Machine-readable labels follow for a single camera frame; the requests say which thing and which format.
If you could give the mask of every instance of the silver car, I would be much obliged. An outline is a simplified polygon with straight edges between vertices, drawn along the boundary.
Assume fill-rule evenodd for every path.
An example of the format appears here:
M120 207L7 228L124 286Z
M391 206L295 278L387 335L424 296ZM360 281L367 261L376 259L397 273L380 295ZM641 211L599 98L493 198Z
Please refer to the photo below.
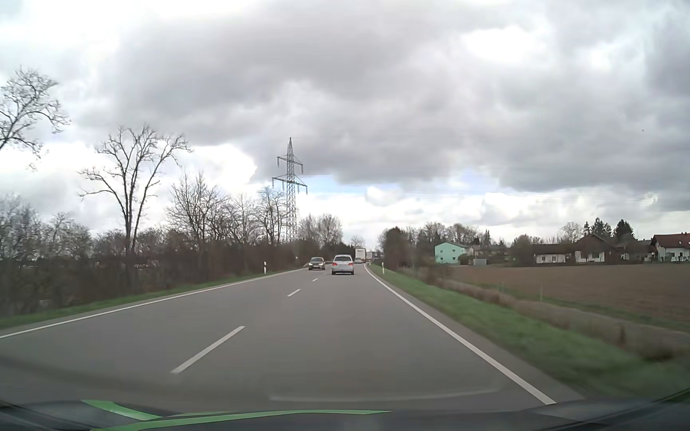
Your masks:
M336 255L332 259L332 275L335 274L355 274L353 258L350 255Z

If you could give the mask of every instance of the red roof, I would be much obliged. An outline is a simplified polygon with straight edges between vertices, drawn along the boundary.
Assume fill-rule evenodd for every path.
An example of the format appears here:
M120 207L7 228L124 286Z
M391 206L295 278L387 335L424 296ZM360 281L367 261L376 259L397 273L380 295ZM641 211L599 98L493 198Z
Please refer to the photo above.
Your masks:
M652 244L658 244L665 249L690 249L690 233L674 233L671 235L654 235Z

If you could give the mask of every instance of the car hood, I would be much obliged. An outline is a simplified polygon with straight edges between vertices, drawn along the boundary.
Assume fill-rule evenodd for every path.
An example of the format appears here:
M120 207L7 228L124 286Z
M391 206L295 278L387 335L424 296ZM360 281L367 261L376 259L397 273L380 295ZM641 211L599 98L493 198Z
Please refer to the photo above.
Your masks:
M630 429L690 429L690 404L650 400L582 400L520 411L297 409L177 412L129 403L84 399L0 407L0 429L587 429L624 425Z

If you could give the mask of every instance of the power pylon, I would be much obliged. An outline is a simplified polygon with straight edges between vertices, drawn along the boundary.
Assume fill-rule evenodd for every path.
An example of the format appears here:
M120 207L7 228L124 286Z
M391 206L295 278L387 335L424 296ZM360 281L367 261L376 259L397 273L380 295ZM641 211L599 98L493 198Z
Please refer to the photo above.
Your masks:
M271 179L271 184L275 186L275 181L281 181L286 184L286 190L284 195L287 198L287 214L286 222L284 223L285 238L287 241L293 241L297 238L297 192L300 192L300 186L305 188L305 194L307 194L307 186L300 180L295 172L295 166L300 165L300 173L303 173L303 165L300 159L294 155L294 148L292 147L292 138L289 138L289 144L287 145L287 155L276 157L276 166L281 165L281 161L287 163L287 175L284 177L274 176Z

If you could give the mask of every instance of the car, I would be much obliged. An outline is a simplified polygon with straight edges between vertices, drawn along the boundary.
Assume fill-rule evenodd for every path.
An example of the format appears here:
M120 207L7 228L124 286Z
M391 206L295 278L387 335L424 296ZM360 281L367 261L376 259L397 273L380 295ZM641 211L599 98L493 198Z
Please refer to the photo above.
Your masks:
M320 269L324 271L327 269L327 262L323 258L311 258L311 261L307 264L307 269L312 271L314 269Z
M332 259L332 275L335 274L350 274L356 273L353 267L353 258L350 255L336 255Z

